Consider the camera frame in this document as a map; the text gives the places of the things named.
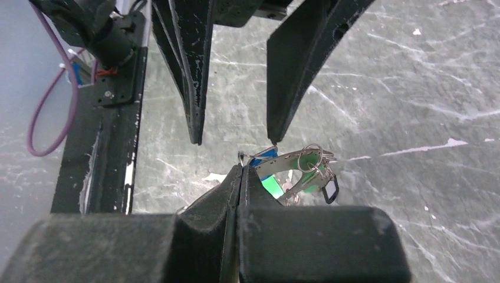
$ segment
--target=metal bracket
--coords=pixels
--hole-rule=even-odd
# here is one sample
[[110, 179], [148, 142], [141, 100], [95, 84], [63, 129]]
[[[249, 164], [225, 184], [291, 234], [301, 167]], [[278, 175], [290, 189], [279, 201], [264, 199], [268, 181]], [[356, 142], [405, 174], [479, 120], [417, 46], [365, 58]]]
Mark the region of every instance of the metal bracket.
[[[323, 154], [333, 154], [323, 150]], [[297, 163], [300, 162], [302, 168], [309, 168], [309, 164], [316, 164], [320, 158], [319, 149], [306, 149], [299, 150], [297, 152], [291, 152], [288, 154], [283, 154], [274, 159], [267, 160], [260, 163], [255, 167], [259, 178], [265, 178], [266, 176], [273, 175], [279, 172], [287, 170], [298, 170]], [[287, 199], [291, 198], [294, 194], [302, 192], [312, 186], [317, 186], [319, 189], [325, 187], [330, 178], [328, 178], [328, 170], [326, 168], [320, 168], [321, 172], [313, 173], [303, 173], [300, 180], [293, 186], [289, 191], [285, 192], [282, 196], [278, 198], [278, 201], [285, 205]]]
[[267, 131], [290, 126], [305, 91], [344, 34], [374, 0], [305, 0], [267, 42]]
[[[141, 12], [133, 12], [123, 18], [116, 17], [113, 18], [113, 21], [125, 32], [134, 48], [141, 46], [145, 25], [145, 18]], [[109, 77], [103, 75], [97, 78], [92, 101], [94, 107], [116, 106], [133, 102], [133, 88], [139, 75], [139, 72], [137, 72], [137, 66], [140, 65], [138, 60], [141, 60], [141, 58], [135, 52], [133, 58], [117, 70], [120, 75], [109, 75]]]
[[264, 0], [219, 0], [215, 4], [215, 23], [240, 28], [263, 2]]
[[[136, 18], [134, 22], [144, 22], [142, 14]], [[138, 43], [136, 57], [116, 75], [105, 81], [99, 77], [96, 84], [80, 89], [79, 96], [88, 99], [78, 104], [75, 122], [68, 132], [51, 213], [131, 212], [147, 62], [147, 47], [140, 47], [143, 25], [137, 26], [133, 34]], [[106, 83], [117, 87], [116, 93], [128, 92], [130, 98], [122, 99], [130, 103], [96, 107], [103, 105], [98, 99], [109, 90]]]
[[265, 0], [254, 16], [281, 21], [287, 16], [287, 7], [292, 0]]

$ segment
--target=white scratch mark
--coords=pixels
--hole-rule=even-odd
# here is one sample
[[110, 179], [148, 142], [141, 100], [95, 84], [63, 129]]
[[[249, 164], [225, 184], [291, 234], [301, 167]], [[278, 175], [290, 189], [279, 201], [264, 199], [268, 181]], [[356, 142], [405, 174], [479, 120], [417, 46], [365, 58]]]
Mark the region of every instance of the white scratch mark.
[[389, 153], [384, 153], [381, 156], [389, 156], [389, 155], [397, 155], [397, 154], [402, 154], [402, 153], [410, 153], [410, 152], [426, 152], [428, 150], [434, 150], [434, 149], [444, 149], [447, 147], [456, 147], [456, 146], [464, 146], [467, 145], [468, 143], [465, 141], [461, 140], [454, 140], [454, 139], [448, 139], [448, 142], [446, 144], [443, 144], [442, 146], [422, 146], [422, 147], [414, 147], [412, 149], [404, 149], [400, 150], [398, 152], [389, 152]]
[[439, 3], [439, 6], [447, 6], [450, 4], [464, 3], [467, 1], [469, 1], [469, 0], [447, 0], [447, 1], [443, 1], [443, 2]]
[[96, 136], [96, 141], [92, 145], [92, 155], [90, 155], [90, 158], [88, 159], [88, 172], [85, 175], [85, 179], [83, 180], [83, 188], [80, 192], [80, 213], [85, 214], [87, 212], [87, 204], [88, 200], [90, 198], [90, 188], [92, 187], [92, 182], [94, 179], [94, 165], [95, 165], [95, 160], [97, 158], [97, 144], [99, 142], [99, 137], [100, 135], [98, 134]]
[[383, 41], [385, 41], [385, 42], [387, 42], [389, 44], [396, 45], [399, 48], [407, 50], [407, 51], [411, 51], [411, 52], [415, 52], [415, 53], [419, 53], [419, 54], [424, 54], [425, 53], [423, 50], [418, 50], [418, 49], [415, 49], [415, 48], [408, 47], [408, 46], [406, 46], [404, 44], [398, 43], [396, 41], [388, 40], [387, 38], [381, 37], [381, 36], [376, 35], [376, 34], [370, 34], [370, 33], [368, 33], [367, 35], [369, 37], [377, 38], [378, 40], [383, 40]]
[[424, 248], [424, 246], [422, 244], [419, 243], [419, 241], [417, 241], [417, 239], [410, 233], [408, 232], [404, 227], [403, 225], [399, 225], [399, 227], [401, 228], [402, 231], [406, 232], [407, 235], [413, 240], [413, 242], [416, 244], [417, 246], [417, 249], [419, 249], [423, 256], [432, 264], [433, 266], [433, 269], [436, 271], [436, 273], [445, 281], [445, 282], [449, 282], [449, 283], [456, 283], [455, 280], [453, 280], [450, 276], [448, 276], [448, 274], [446, 274], [445, 271], [443, 271], [441, 265], [440, 265], [440, 262], [436, 259], [436, 257], [431, 253], [429, 252], [427, 249]]
[[134, 161], [130, 162], [130, 164], [127, 165], [127, 168], [125, 169], [125, 186], [131, 186], [134, 182], [134, 163]]
[[158, 160], [159, 162], [161, 162], [161, 163], [165, 164], [165, 166], [167, 166], [167, 167], [169, 167], [169, 168], [172, 168], [173, 170], [175, 170], [175, 171], [177, 171], [177, 172], [181, 172], [181, 173], [182, 173], [182, 171], [181, 171], [181, 170], [179, 170], [179, 169], [177, 169], [177, 167], [175, 167], [174, 165], [172, 165], [172, 164], [170, 164], [170, 163], [168, 163], [168, 162], [165, 162], [165, 161], [163, 161], [162, 159], [159, 159], [159, 158], [157, 158], [156, 160]]
[[219, 183], [222, 183], [224, 179], [226, 179], [227, 174], [215, 174], [215, 173], [210, 173], [208, 176], [204, 177], [202, 181], [217, 181]]
[[131, 195], [132, 195], [132, 187], [129, 187], [127, 191], [127, 210], [125, 210], [125, 215], [128, 215], [130, 211], [130, 203], [132, 203], [130, 199]]
[[205, 188], [208, 188], [208, 189], [212, 188], [211, 185], [206, 184], [206, 183], [201, 183], [201, 182], [196, 182], [196, 181], [190, 181], [190, 183], [193, 184], [193, 185], [200, 186], [200, 187], [205, 187]]
[[500, 214], [497, 214], [497, 215], [495, 215], [492, 218], [487, 219], [487, 220], [481, 220], [481, 221], [478, 220], [478, 221], [476, 221], [476, 224], [479, 228], [485, 229], [485, 228], [492, 226], [493, 224], [495, 224], [495, 222], [497, 222], [499, 220], [500, 220]]
[[458, 113], [457, 111], [445, 109], [445, 108], [439, 107], [439, 106], [434, 105], [434, 104], [424, 104], [424, 103], [419, 103], [419, 102], [415, 102], [415, 101], [404, 101], [404, 102], [407, 102], [407, 103], [414, 105], [414, 106], [428, 108], [428, 109], [440, 112], [440, 113], [447, 115], [447, 116], [455, 117], [460, 122], [467, 121], [467, 120], [472, 121], [472, 120], [476, 120], [479, 118], [484, 118], [484, 117], [489, 117], [489, 116], [494, 116], [494, 115], [500, 114], [500, 109], [495, 109], [495, 110], [486, 111], [486, 112], [478, 112], [475, 114], [461, 114], [461, 113]]
[[317, 93], [321, 96], [321, 98], [323, 98], [324, 100], [328, 101], [331, 105], [333, 105], [337, 110], [339, 110], [346, 118], [348, 118], [353, 124], [358, 124], [358, 122], [355, 121], [355, 119], [353, 119], [347, 112], [345, 112], [342, 108], [340, 108], [338, 105], [336, 105], [335, 102], [333, 102], [333, 100], [329, 99], [326, 94], [324, 94], [322, 91], [318, 90], [317, 88], [315, 88], [314, 86], [309, 86], [309, 88], [307, 88], [307, 92], [313, 92], [313, 93]]
[[371, 156], [354, 157], [354, 158], [349, 159], [348, 161], [355, 161], [355, 160], [360, 160], [360, 159], [371, 159]]
[[222, 61], [220, 59], [212, 59], [210, 60], [212, 63], [217, 63], [217, 64], [225, 64], [225, 65], [236, 65], [236, 66], [259, 66], [259, 67], [266, 67], [266, 64], [260, 64], [260, 63], [241, 63], [241, 62], [233, 62], [233, 61]]
[[385, 18], [385, 19], [400, 19], [398, 17], [394, 17], [392, 15], [388, 15], [387, 13], [385, 12], [370, 12], [370, 11], [366, 11], [365, 14], [367, 15], [375, 15], [375, 17], [377, 18]]
[[496, 249], [496, 248], [493, 248], [491, 246], [483, 246], [483, 245], [480, 245], [478, 243], [471, 242], [471, 240], [463, 238], [463, 237], [453, 233], [452, 231], [450, 231], [449, 229], [447, 229], [444, 226], [441, 226], [441, 228], [435, 228], [435, 229], [444, 232], [445, 234], [447, 234], [449, 236], [449, 239], [451, 239], [451, 240], [453, 240], [456, 243], [459, 243], [461, 245], [471, 246], [473, 248], [483, 249], [483, 250], [486, 250], [489, 252], [495, 252], [497, 254], [500, 254], [500, 249]]

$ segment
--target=green tag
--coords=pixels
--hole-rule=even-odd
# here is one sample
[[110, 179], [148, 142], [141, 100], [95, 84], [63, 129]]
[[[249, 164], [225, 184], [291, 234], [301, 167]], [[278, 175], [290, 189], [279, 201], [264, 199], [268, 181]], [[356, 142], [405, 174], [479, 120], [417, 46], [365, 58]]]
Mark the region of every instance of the green tag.
[[283, 195], [283, 190], [281, 189], [281, 186], [278, 184], [276, 179], [274, 179], [274, 176], [271, 176], [262, 181], [262, 185], [270, 194], [272, 194], [275, 199]]

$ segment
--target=marble floor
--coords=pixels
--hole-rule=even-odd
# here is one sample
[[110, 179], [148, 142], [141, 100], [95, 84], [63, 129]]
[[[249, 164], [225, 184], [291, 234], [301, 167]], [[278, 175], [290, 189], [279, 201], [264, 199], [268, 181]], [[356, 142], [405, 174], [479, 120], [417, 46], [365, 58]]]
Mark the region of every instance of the marble floor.
[[[150, 44], [135, 213], [192, 203], [236, 153], [268, 146], [266, 39], [278, 22], [216, 27], [203, 145], [189, 142], [177, 89]], [[413, 282], [500, 278], [500, 1], [377, 0], [308, 89], [281, 153], [337, 154], [339, 205], [385, 210]], [[317, 193], [302, 205], [323, 205]]]

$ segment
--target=purple cable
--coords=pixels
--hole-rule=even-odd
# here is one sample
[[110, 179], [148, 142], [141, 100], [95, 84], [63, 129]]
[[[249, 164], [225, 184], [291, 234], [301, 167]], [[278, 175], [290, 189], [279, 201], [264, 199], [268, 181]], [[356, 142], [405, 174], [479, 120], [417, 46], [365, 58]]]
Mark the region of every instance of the purple cable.
[[[40, 21], [42, 22], [42, 25], [44, 26], [44, 28], [47, 31], [50, 38], [52, 39], [52, 42], [54, 43], [55, 47], [57, 48], [57, 51], [61, 55], [62, 61], [64, 62], [64, 65], [66, 66], [65, 69], [68, 71], [68, 73], [70, 75], [71, 88], [73, 89], [73, 95], [71, 96], [70, 110], [68, 113], [68, 120], [66, 121], [64, 128], [62, 128], [62, 131], [59, 134], [59, 136], [57, 137], [57, 139], [55, 140], [55, 142], [52, 145], [50, 145], [48, 147], [48, 149], [46, 149], [42, 152], [38, 152], [33, 147], [33, 132], [35, 130], [35, 124], [37, 123], [38, 115], [40, 114], [40, 111], [41, 111], [45, 101], [47, 100], [48, 95], [50, 94], [50, 92], [54, 88], [57, 81], [64, 74], [63, 68], [61, 68], [61, 70], [57, 74], [55, 80], [50, 84], [47, 91], [42, 96], [42, 99], [40, 99], [40, 101], [38, 102], [35, 113], [33, 113], [33, 117], [31, 118], [31, 121], [29, 123], [28, 136], [27, 136], [27, 148], [28, 148], [28, 151], [31, 154], [33, 154], [34, 156], [42, 157], [42, 156], [46, 156], [46, 155], [52, 153], [63, 142], [64, 138], [66, 137], [66, 135], [68, 134], [68, 131], [71, 128], [71, 125], [73, 124], [73, 121], [75, 120], [77, 106], [78, 106], [78, 81], [77, 81], [77, 76], [76, 76], [75, 70], [72, 67], [73, 65], [71, 64], [72, 60], [74, 60], [76, 58], [76, 55], [73, 55], [71, 58], [68, 58], [68, 56], [66, 55], [66, 52], [64, 51], [63, 46], [61, 45], [61, 43], [57, 39], [57, 36], [55, 35], [54, 31], [49, 26], [47, 20], [43, 16], [43, 14], [33, 4], [31, 4], [31, 7], [35, 11], [35, 14], [37, 15], [38, 19], [40, 19]], [[79, 50], [77, 52], [77, 54], [81, 54], [82, 52], [83, 52], [83, 49]]]

